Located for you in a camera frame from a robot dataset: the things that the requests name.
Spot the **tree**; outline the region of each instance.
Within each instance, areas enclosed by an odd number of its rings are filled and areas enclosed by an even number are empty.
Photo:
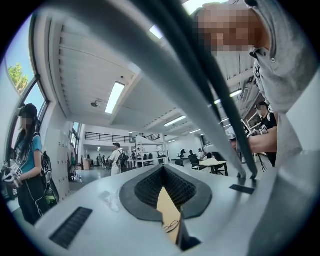
[[[28,75],[24,75],[24,71],[20,63],[8,68],[9,75],[20,94],[23,93],[28,85]]]

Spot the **mesh panel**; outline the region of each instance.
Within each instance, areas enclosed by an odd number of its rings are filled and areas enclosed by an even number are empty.
[[[158,197],[163,187],[178,210],[196,194],[193,184],[163,167],[141,180],[135,187],[135,195],[143,203],[157,209]]]

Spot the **baseball cap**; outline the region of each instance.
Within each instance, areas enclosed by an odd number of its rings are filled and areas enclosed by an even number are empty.
[[[31,103],[17,109],[18,117],[36,118],[37,115],[38,115],[38,110],[36,106]]]

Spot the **black cable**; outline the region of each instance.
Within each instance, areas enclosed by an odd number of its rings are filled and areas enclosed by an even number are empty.
[[[199,46],[199,38],[195,38],[195,31],[202,38],[199,30],[193,30],[190,17],[183,9],[179,1],[174,0],[131,0],[150,20],[156,23],[163,32],[166,39],[170,42],[176,54],[181,59],[182,64],[198,85],[206,99],[212,103],[212,107],[221,119],[210,87],[204,81],[203,73],[212,84],[217,93],[225,113],[230,119],[232,127],[242,148],[243,156],[252,172],[251,178],[257,176],[258,170],[252,157],[247,136],[245,135],[241,118],[237,107],[230,97],[230,92],[226,81],[220,71],[218,63],[203,46]]]

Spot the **ceiling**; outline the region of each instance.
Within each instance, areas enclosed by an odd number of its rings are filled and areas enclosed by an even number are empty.
[[[132,4],[125,3],[125,0],[115,1],[150,33],[153,24]],[[163,94],[134,63],[99,41],[88,27],[72,17],[53,18],[50,40],[53,86],[70,121],[175,136],[197,130],[189,118],[165,127],[165,123],[185,115],[174,99]],[[171,48],[165,38],[158,42],[166,50]],[[254,59],[247,52],[218,52],[214,56],[230,92],[246,88],[243,94],[233,98],[240,115],[245,117],[259,94],[257,86],[249,80],[253,76]],[[124,84],[125,89],[113,113],[107,114],[105,109],[115,82]],[[95,101],[98,107],[91,106]],[[226,118],[220,103],[217,107],[222,119]]]

